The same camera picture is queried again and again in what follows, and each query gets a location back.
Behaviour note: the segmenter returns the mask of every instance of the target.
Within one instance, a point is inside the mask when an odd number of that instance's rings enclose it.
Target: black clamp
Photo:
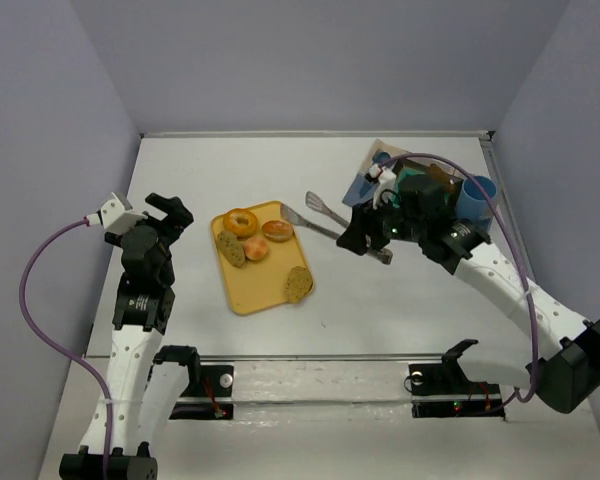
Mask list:
[[[122,455],[113,449],[107,466],[108,480],[155,480],[158,477],[158,462],[149,455],[148,445],[143,442],[135,456]],[[102,455],[89,453],[82,447],[79,453],[65,453],[59,469],[62,480],[102,480]]]
[[[153,364],[162,365],[163,363],[177,363],[182,367],[187,367],[189,385],[200,383],[202,367],[200,366],[200,355],[198,355],[197,348],[177,345],[162,347],[153,357]]]
[[[458,365],[458,359],[477,343],[477,340],[462,340],[442,355],[441,363],[409,364],[410,373],[404,382],[405,389],[414,396],[424,397],[468,391],[472,383]],[[412,391],[407,388],[407,381],[412,382]]]

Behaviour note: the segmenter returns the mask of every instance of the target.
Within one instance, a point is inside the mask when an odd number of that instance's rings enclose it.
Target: donut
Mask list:
[[[234,208],[225,213],[222,226],[225,230],[235,233],[237,237],[246,238],[258,230],[258,217],[249,210]]]
[[[244,254],[249,260],[258,262],[267,256],[269,245],[260,236],[251,237],[244,242]]]
[[[286,242],[293,237],[293,227],[282,220],[270,220],[262,225],[262,234],[274,242]]]

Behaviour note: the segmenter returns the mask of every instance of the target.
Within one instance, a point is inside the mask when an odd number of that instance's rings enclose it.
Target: metal tongs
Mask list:
[[[322,199],[315,193],[307,192],[307,194],[305,196],[305,204],[311,210],[314,210],[318,213],[322,213],[323,215],[326,215],[327,217],[331,218],[332,220],[334,220],[336,223],[338,223],[342,227],[347,228],[349,226],[349,222],[347,222],[347,220],[345,220],[340,215],[338,215],[336,212],[331,210],[322,201]],[[280,216],[287,222],[291,223],[292,225],[295,225],[298,227],[309,228],[309,229],[313,230],[314,232],[321,233],[322,235],[332,238],[334,240],[337,240],[340,237],[340,235],[338,235],[336,232],[307,220],[302,215],[300,215],[298,212],[293,210],[288,205],[285,205],[284,203],[280,206]],[[393,258],[393,252],[391,252],[391,250],[389,250],[387,248],[383,248],[381,250],[371,250],[370,249],[367,251],[367,255],[375,258],[376,260],[380,261],[384,265],[391,264],[391,259]]]

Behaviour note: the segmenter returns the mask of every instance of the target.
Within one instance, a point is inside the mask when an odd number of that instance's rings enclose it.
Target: food item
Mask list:
[[[262,260],[269,251],[269,245],[265,242],[264,238],[260,236],[251,237],[249,240],[244,242],[244,254],[249,260],[258,262]]]
[[[216,237],[216,245],[224,258],[234,267],[241,267],[246,261],[244,249],[235,233],[223,230]]]
[[[298,303],[306,297],[313,286],[311,272],[304,267],[293,267],[287,277],[284,289],[285,297],[291,303]]]
[[[244,208],[234,208],[222,218],[225,230],[235,233],[239,238],[252,236],[258,230],[258,217]]]
[[[262,225],[262,234],[274,242],[286,242],[293,237],[293,227],[282,220],[270,220]]]

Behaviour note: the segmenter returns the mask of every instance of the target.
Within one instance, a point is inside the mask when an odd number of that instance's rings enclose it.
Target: black mounting base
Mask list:
[[[200,367],[200,379],[208,378],[211,383],[211,390],[216,398],[231,398],[233,392],[233,382],[231,385],[223,386],[220,377],[229,375],[233,378],[233,365],[202,365]],[[190,398],[207,398],[202,382],[189,382],[187,388],[180,395]]]
[[[556,412],[571,413],[600,386],[600,320],[584,324],[579,337],[562,340],[561,352],[540,360],[537,393]]]
[[[440,402],[413,402],[411,415],[413,418],[506,418],[504,409],[498,409],[502,400],[492,400],[491,410],[487,410],[485,400],[462,400],[462,401],[440,401]]]
[[[102,455],[91,455],[86,450],[81,453],[66,453],[60,462],[62,480],[103,480]],[[108,480],[156,480],[158,462],[149,456],[120,455],[114,451],[109,457]]]

